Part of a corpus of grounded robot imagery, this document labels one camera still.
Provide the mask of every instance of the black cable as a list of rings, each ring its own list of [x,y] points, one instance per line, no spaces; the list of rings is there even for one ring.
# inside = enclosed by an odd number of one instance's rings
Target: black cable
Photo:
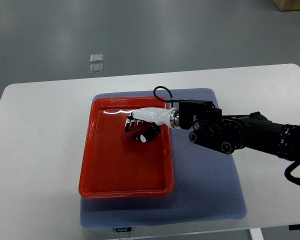
[[[157,89],[164,89],[164,90],[166,90],[166,91],[168,92],[168,94],[170,95],[170,100],[165,100],[165,99],[159,97],[159,96],[156,94]],[[160,100],[161,102],[164,102],[164,103],[178,103],[178,102],[180,102],[180,101],[184,101],[183,99],[174,100],[171,91],[170,91],[167,87],[165,87],[165,86],[157,86],[157,87],[153,90],[153,96],[155,96],[155,98],[157,98],[158,100]]]
[[[291,172],[293,170],[295,170],[298,166],[300,166],[300,161],[294,161],[290,166],[288,166],[286,168],[286,170],[284,171],[284,176],[290,182],[292,182],[292,183],[297,184],[297,185],[300,186],[300,178],[291,175]]]

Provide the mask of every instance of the screw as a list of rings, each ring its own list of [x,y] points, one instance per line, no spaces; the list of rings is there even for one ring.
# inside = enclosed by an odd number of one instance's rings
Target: screw
[[[200,129],[200,127],[201,127],[201,126],[200,126],[200,123],[199,123],[199,122],[195,121],[195,122],[193,123],[193,129],[194,129],[194,130],[197,131],[197,130]]]
[[[196,134],[194,134],[193,132],[190,132],[189,133],[189,140],[190,140],[190,142],[195,143],[197,141]]]
[[[232,151],[232,147],[231,147],[230,143],[228,143],[226,141],[224,143],[222,143],[221,149],[225,154],[230,154]]]

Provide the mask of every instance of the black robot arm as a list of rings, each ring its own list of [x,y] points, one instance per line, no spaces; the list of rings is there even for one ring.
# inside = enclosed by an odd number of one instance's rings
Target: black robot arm
[[[291,175],[300,165],[300,125],[274,123],[260,112],[223,116],[212,101],[180,100],[178,111],[179,127],[193,128],[192,143],[224,154],[247,147],[292,161],[284,175],[300,185]]]

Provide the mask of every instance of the clear plastic piece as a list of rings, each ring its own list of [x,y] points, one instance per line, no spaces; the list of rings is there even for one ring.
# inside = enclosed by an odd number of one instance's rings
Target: clear plastic piece
[[[104,55],[102,53],[92,54],[90,57],[90,63],[98,63],[104,60]]]
[[[102,63],[92,64],[90,68],[90,73],[102,73],[104,71],[104,65]]]

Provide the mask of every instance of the blue mat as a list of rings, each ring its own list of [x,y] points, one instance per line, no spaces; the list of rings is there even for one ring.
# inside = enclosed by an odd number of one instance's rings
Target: blue mat
[[[166,91],[158,96],[169,98]],[[174,99],[218,103],[208,88],[172,90]],[[153,96],[152,91],[105,93],[99,98]],[[154,226],[193,221],[242,219],[246,205],[231,155],[193,144],[190,130],[170,131],[174,190],[167,196],[108,199],[81,198],[81,225],[86,228]]]

